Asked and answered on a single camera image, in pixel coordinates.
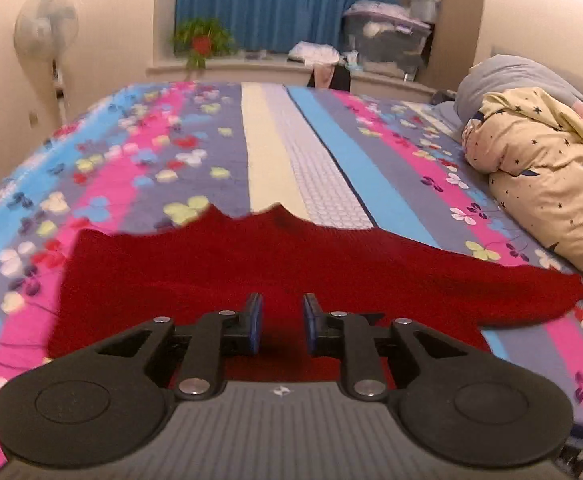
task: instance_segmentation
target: screw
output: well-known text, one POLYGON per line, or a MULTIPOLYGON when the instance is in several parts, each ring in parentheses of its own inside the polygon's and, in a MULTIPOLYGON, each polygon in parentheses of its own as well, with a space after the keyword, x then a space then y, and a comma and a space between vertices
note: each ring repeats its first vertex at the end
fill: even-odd
POLYGON ((385 389, 385 384, 374 379, 363 379, 353 385, 353 391, 365 397, 379 396, 385 389))
POLYGON ((178 384, 178 389, 189 395, 202 395, 209 391, 211 384, 204 379, 199 379, 197 377, 191 379, 185 379, 178 384))

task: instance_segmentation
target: pink stripe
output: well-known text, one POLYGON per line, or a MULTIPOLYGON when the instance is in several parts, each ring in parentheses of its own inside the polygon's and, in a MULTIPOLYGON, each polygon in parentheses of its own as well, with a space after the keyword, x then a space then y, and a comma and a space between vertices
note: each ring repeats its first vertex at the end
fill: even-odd
MULTIPOLYGON (((139 150, 151 148, 155 152, 160 146, 153 145, 153 139, 168 131, 167 114, 163 114, 160 106, 171 105, 170 114, 178 115, 184 104, 185 93, 192 88, 191 84, 176 84, 170 92, 154 102, 150 113, 145 117, 143 125, 135 136, 129 137, 127 142, 138 145, 139 150)), ((136 199, 137 190, 132 185, 137 176, 145 175, 146 166, 139 166, 132 162, 129 156, 122 156, 117 160, 108 161, 98 172, 94 181, 86 188, 81 198, 72 206, 73 210, 88 206, 91 199, 97 196, 106 196, 110 202, 111 217, 100 222, 96 227, 104 232, 115 231, 124 220, 131 205, 136 199)), ((55 238, 64 247, 63 253, 68 254, 78 231, 69 227, 74 220, 69 216, 65 224, 58 230, 55 238)), ((0 334, 0 343, 35 345, 37 348, 10 348, 0 346, 0 378, 11 379, 22 371, 35 368, 42 364, 49 333, 55 323, 52 312, 57 309, 56 298, 60 286, 62 268, 41 273, 38 278, 42 291, 34 298, 28 298, 26 308, 5 318, 0 334)), ((4 457, 0 451, 0 465, 4 457)))
POLYGON ((569 375, 573 378, 577 372, 583 374, 583 337, 575 322, 563 317, 545 323, 544 327, 565 362, 569 375))
MULTIPOLYGON (((442 187, 444 192, 438 193, 438 198, 443 202, 447 203, 449 207, 456 207, 467 212, 467 208, 471 207, 472 199, 468 197, 460 187, 450 184, 445 179, 449 176, 445 173, 439 166, 437 161, 425 160, 424 158, 414 156, 415 150, 421 150, 422 148, 409 146, 405 147, 396 137, 394 133, 385 126, 385 123, 372 111, 368 110, 367 107, 353 98, 350 94, 343 92, 335 92, 338 98, 351 110, 356 113, 358 117, 368 119, 373 122, 373 126, 370 129, 382 135, 382 140, 390 146, 398 155, 401 156, 408 163, 414 171, 420 176, 429 176, 434 179, 438 186, 442 187)), ((469 225, 463 222, 469 231, 474 235, 474 237, 487 249, 494 244, 502 244, 503 246, 509 242, 509 240, 501 235, 497 231, 492 231, 487 227, 487 221, 483 221, 481 218, 475 218, 476 225, 469 225)), ((524 262, 520 258, 515 258, 509 254, 507 248, 500 255, 500 260, 498 263, 507 267, 515 267, 519 265, 524 265, 524 262)))

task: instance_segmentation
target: bedsheet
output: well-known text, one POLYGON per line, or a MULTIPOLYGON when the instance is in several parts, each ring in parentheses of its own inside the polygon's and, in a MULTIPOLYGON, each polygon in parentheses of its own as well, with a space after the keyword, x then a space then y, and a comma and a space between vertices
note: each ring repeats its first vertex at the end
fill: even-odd
MULTIPOLYGON (((209 202, 235 217, 281 202, 317 224, 377 225, 505 266, 574 272, 508 218, 448 133, 428 105, 329 90, 180 82, 107 97, 0 189, 0 387, 46 361, 81 228, 155 232, 209 202)), ((496 355, 558 384, 583 421, 583 304, 483 334, 496 355)))

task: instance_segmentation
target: gray gripper base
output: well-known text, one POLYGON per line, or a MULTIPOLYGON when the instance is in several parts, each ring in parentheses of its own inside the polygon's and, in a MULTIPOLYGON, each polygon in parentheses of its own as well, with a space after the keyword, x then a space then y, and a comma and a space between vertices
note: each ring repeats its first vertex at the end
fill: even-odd
POLYGON ((552 463, 475 470, 413 444, 383 404, 335 383, 230 382, 184 402, 137 452, 82 470, 9 462, 0 480, 568 480, 552 463))

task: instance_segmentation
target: red garment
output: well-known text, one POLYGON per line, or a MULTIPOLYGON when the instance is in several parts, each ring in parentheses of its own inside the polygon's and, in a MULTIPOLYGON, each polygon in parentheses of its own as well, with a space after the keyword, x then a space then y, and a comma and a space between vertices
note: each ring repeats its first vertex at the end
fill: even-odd
POLYGON ((481 349, 479 326, 521 326, 561 316, 583 300, 577 274, 503 267, 378 228, 316 226, 281 206, 233 220, 210 207, 184 229, 157 235, 83 230, 66 264, 49 356, 59 357, 155 316, 178 324, 239 310, 264 296, 260 355, 226 361, 241 380, 332 380, 338 362, 312 359, 301 300, 324 309, 410 317, 481 349))

